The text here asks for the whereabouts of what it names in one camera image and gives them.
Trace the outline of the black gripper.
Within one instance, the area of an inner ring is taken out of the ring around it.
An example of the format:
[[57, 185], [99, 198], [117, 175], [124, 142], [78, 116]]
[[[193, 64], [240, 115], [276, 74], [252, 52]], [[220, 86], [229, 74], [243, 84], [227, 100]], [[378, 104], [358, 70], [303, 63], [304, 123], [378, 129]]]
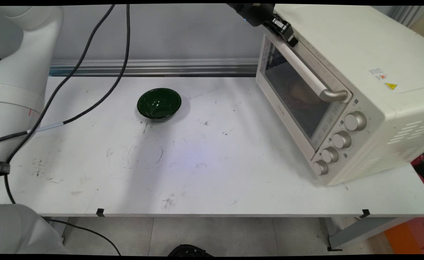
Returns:
[[251, 26], [263, 24], [274, 35], [294, 48], [299, 40], [294, 36], [291, 23], [274, 14], [275, 4], [227, 4]]

